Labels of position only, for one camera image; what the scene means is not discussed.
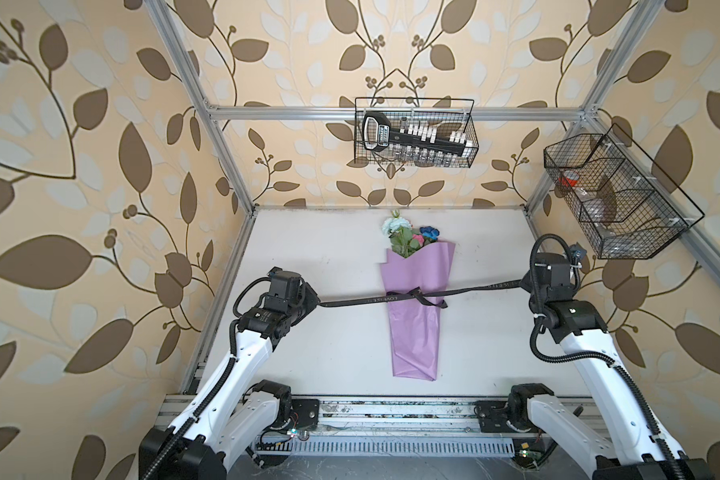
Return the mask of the pale green fake flower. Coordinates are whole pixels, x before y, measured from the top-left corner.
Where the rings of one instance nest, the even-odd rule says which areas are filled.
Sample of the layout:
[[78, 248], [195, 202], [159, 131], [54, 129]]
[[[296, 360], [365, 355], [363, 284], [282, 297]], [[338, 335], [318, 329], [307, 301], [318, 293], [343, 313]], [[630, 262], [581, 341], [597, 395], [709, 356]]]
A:
[[401, 215], [399, 210], [392, 210], [391, 216], [383, 222], [381, 229], [386, 237], [391, 237], [400, 230], [411, 230], [412, 224]]

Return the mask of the pink purple wrapping paper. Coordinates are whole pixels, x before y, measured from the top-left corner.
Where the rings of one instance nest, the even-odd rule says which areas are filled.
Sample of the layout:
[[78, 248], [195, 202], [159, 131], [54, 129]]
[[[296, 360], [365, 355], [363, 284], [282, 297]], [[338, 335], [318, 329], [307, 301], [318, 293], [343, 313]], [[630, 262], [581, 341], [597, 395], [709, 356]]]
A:
[[[380, 266], [384, 289], [407, 293], [443, 291], [448, 286], [455, 245], [435, 242], [404, 258], [389, 250]], [[427, 305], [416, 299], [387, 305], [392, 372], [395, 377], [434, 381], [438, 373], [441, 302], [435, 297]]]

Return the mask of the blue fake rose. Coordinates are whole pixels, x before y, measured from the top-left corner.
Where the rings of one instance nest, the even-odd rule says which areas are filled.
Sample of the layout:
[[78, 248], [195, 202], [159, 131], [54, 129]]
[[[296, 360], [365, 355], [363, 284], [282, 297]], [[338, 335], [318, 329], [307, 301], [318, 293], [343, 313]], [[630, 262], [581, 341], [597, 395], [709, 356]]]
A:
[[432, 226], [422, 226], [419, 228], [419, 233], [425, 243], [434, 243], [439, 239], [440, 231]]

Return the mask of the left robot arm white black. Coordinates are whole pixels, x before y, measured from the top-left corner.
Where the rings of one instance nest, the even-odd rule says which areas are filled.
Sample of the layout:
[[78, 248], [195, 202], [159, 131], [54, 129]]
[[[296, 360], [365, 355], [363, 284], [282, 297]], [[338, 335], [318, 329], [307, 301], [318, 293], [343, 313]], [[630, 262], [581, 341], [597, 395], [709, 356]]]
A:
[[242, 455], [259, 466], [259, 449], [276, 449], [316, 421], [299, 414], [289, 386], [253, 380], [291, 328], [319, 304], [303, 278], [273, 268], [269, 288], [247, 312], [233, 312], [229, 350], [186, 408], [165, 429], [152, 428], [138, 452], [141, 479], [224, 479]]

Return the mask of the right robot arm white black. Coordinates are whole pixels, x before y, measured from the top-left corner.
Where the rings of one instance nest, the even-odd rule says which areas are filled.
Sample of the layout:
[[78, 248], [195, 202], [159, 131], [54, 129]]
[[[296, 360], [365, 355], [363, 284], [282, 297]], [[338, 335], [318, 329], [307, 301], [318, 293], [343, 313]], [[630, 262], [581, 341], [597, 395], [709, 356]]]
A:
[[548, 434], [593, 479], [711, 479], [664, 428], [621, 360], [598, 310], [574, 295], [580, 264], [571, 253], [533, 251], [520, 284], [530, 295], [532, 354], [548, 364], [575, 365], [603, 419], [597, 433], [540, 383], [512, 387], [507, 423]]

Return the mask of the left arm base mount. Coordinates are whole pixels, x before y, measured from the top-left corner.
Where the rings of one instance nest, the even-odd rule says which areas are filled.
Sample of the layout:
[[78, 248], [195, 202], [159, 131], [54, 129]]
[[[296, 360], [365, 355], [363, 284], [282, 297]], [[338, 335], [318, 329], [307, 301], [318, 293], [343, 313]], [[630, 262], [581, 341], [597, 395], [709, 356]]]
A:
[[321, 402], [316, 398], [291, 399], [284, 405], [276, 402], [279, 407], [275, 421], [267, 426], [265, 432], [281, 434], [298, 433], [315, 430], [319, 423]]

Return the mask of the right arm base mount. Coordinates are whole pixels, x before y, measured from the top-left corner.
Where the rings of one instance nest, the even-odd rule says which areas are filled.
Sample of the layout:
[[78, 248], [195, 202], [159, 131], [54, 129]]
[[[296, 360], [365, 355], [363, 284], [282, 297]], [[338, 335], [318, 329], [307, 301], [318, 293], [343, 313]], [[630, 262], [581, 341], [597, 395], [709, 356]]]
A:
[[530, 420], [527, 400], [479, 400], [474, 405], [481, 433], [536, 435], [543, 430]]

